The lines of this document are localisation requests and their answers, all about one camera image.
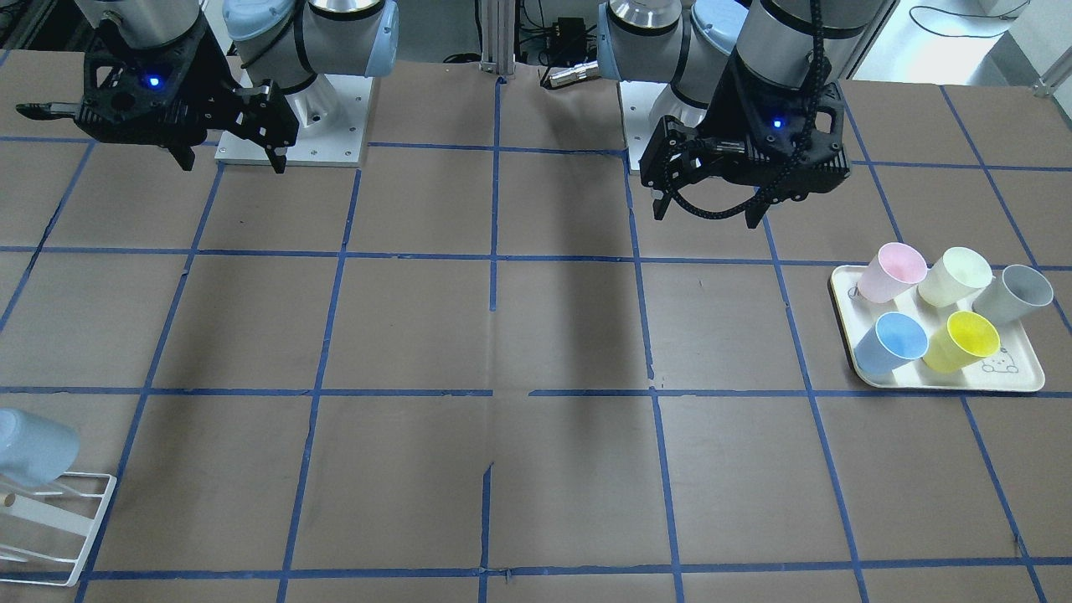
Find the tray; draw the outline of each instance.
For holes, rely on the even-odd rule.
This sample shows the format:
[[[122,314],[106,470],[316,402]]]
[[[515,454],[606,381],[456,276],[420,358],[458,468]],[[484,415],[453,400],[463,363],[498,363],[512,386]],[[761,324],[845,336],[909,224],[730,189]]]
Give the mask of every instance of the tray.
[[[853,370],[868,385],[898,389],[965,389],[981,392],[1038,392],[1046,382],[1042,365],[1034,354],[1030,339],[1019,321],[998,327],[1001,350],[979,363],[956,372],[941,373],[932,370],[923,361],[914,361],[887,374],[869,374],[857,366],[853,350],[875,321],[885,312],[898,311],[912,317],[933,335],[956,310],[971,310],[972,294],[954,306],[935,308],[924,302],[915,288],[902,293],[885,304],[874,304],[857,292],[857,281],[863,266],[838,266],[830,276],[830,294],[842,326],[842,336],[848,348]]]

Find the cartoon face print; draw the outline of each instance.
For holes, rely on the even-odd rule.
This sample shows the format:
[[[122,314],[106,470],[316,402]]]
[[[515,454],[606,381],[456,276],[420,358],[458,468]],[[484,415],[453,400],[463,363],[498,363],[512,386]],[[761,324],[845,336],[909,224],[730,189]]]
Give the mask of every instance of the cartoon face print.
[[[1012,354],[1009,353],[1009,350],[1001,348],[997,354],[983,361],[983,372],[1016,373],[1019,372],[1019,367],[1016,366],[1016,362],[1013,359]]]

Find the pink cup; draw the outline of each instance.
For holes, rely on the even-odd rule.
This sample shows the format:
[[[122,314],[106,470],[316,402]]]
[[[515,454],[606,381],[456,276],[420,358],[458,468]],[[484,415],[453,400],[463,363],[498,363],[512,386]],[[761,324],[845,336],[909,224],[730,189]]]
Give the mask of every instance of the pink cup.
[[[884,304],[927,276],[927,262],[919,251],[903,244],[883,245],[864,269],[857,283],[860,295],[875,304]]]

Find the yellow cup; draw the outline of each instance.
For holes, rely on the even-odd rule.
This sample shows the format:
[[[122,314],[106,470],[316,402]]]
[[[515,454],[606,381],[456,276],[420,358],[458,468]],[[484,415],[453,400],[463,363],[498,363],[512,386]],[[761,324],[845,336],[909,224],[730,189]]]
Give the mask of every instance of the yellow cup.
[[[946,326],[930,336],[923,362],[938,372],[953,372],[993,356],[1001,348],[994,325],[974,312],[953,312]]]

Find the plastic cup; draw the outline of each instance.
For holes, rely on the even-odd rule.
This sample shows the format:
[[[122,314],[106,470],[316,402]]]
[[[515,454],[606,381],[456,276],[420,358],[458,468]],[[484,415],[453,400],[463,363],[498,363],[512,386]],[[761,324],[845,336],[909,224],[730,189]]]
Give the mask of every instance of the plastic cup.
[[[927,276],[927,262],[903,242],[883,245],[864,268],[857,290],[865,299],[884,304],[918,284]]]
[[[926,353],[926,332],[914,319],[900,312],[879,317],[854,350],[857,366],[872,374],[884,374]]]
[[[1034,268],[1013,264],[979,294],[971,309],[996,325],[1011,323],[1054,300],[1054,288]]]
[[[56,481],[78,456],[78,433],[16,409],[0,409],[0,474],[27,488]]]
[[[942,253],[917,291],[936,308],[955,304],[991,284],[991,264],[967,247],[951,247]]]
[[[954,372],[998,353],[998,329],[974,312],[953,312],[946,325],[930,336],[923,362],[938,372]]]

